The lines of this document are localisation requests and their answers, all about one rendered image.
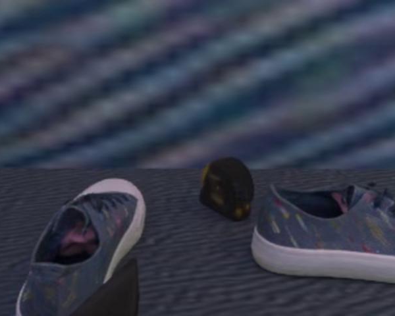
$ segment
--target white rubber sole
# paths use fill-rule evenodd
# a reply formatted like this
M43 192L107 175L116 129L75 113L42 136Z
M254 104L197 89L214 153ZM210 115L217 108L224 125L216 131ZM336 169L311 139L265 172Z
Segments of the white rubber sole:
M146 217L146 206L144 197L139 191L139 189L131 182L118 179L118 178L109 178L95 184L92 184L89 188L84 190L75 199L80 198L86 194L94 194L94 193L105 193L105 192L122 192L133 195L136 199L138 199L138 204L136 206L136 212L134 213L132 223L130 224L128 230L124 233L123 237L120 240L114 254L113 258L110 261L109 267L107 269L107 273L105 274L104 283L106 283L114 273L117 265L120 263L121 259L133 248L133 246L139 241L142 236L142 232L144 231L145 226L145 217ZM25 284L22 286L18 300L16 303L16 316L22 316L20 312L20 301L22 299L22 293L24 291Z
M256 228L251 252L262 268L284 275L395 283L395 256L391 255L289 248L269 242Z

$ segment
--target shoe upper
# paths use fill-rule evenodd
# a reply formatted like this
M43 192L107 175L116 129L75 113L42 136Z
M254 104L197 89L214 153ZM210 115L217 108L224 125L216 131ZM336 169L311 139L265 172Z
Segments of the shoe upper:
M124 193L88 194L66 204L51 219L37 243L28 277L21 292L22 315L70 315L104 282L121 238L130 226L137 199ZM97 247L84 260L53 260L75 222L82 233L93 230Z
M306 191L271 186L257 231L291 248L395 255L395 197L361 186Z

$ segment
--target black object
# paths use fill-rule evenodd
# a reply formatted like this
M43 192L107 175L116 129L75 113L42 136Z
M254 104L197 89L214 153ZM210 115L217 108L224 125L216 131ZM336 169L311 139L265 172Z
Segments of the black object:
M138 316L138 262L131 259L71 316Z
M243 221L250 214L254 191L245 164L236 158L223 158L205 167L200 202L233 221Z

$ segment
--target striped gray surface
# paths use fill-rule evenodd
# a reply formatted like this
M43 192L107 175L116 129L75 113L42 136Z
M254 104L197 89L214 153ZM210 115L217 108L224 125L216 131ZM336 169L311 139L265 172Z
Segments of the striped gray surface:
M395 0L0 0L0 167L395 167Z
M395 171L254 171L261 204L270 183L296 188L334 181L395 190ZM125 177L144 193L148 216L133 249L140 316L395 316L395 285L294 278L260 269L250 254L253 217L232 223L198 202L198 170L0 169L0 316L13 314L41 230L62 203L91 183Z

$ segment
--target sneaker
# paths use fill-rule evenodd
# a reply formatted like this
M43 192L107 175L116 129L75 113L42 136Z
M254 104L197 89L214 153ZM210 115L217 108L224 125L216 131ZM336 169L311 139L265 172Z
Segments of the sneaker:
M144 199L132 183L106 179L84 190L39 238L16 315L70 315L111 278L144 223Z
M372 186L271 186L251 250L275 273L395 283L395 197Z

